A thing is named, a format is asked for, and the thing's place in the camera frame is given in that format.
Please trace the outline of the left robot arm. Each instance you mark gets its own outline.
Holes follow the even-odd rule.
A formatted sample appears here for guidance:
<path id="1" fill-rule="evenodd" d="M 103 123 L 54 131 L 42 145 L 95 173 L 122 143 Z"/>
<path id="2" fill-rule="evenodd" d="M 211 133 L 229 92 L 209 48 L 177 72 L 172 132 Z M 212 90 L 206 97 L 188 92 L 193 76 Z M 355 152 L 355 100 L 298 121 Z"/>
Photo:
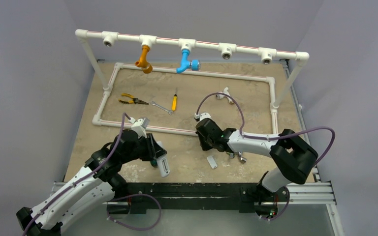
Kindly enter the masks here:
<path id="1" fill-rule="evenodd" d="M 146 194 L 130 193 L 129 183 L 119 174 L 122 166 L 133 160 L 163 162 L 160 172 L 165 177 L 169 174 L 166 155 L 166 149 L 153 134 L 121 131 L 112 142 L 95 151 L 56 193 L 32 208 L 17 211 L 23 235 L 60 236 L 74 221 L 101 203 L 114 200 L 130 205 L 132 198 Z"/>

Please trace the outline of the white battery cover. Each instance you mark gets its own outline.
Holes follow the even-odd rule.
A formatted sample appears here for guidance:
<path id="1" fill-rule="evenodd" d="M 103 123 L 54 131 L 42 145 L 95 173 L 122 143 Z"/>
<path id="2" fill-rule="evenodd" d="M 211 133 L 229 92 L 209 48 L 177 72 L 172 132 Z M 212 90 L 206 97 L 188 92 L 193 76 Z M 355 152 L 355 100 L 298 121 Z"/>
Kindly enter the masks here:
<path id="1" fill-rule="evenodd" d="M 210 165 L 210 167 L 212 169 L 216 169 L 218 167 L 218 165 L 217 165 L 215 159 L 213 158 L 213 156 L 210 155 L 206 159 L 207 159 L 207 162 L 209 163 L 209 165 Z"/>

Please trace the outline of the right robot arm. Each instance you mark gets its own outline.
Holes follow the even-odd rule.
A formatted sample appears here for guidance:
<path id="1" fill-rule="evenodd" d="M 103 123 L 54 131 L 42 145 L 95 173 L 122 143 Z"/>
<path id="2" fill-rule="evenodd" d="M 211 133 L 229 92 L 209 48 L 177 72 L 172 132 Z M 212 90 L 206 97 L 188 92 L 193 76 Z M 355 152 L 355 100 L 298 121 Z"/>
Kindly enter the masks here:
<path id="1" fill-rule="evenodd" d="M 257 195 L 263 200 L 290 183 L 304 184 L 318 158 L 318 153 L 290 129 L 280 134 L 241 134 L 235 128 L 222 130 L 210 118 L 199 121 L 195 129 L 203 150 L 253 153 L 275 162 L 275 169 L 266 173 L 257 186 Z"/>

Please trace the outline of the white remote control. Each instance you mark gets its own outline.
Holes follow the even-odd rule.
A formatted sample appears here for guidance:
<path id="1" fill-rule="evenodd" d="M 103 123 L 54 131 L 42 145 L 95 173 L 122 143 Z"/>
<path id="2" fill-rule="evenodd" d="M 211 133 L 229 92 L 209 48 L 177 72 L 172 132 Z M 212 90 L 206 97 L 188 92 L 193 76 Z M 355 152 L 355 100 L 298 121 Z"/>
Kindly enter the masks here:
<path id="1" fill-rule="evenodd" d="M 157 159 L 157 166 L 161 177 L 167 177 L 170 174 L 170 167 L 166 155 Z"/>

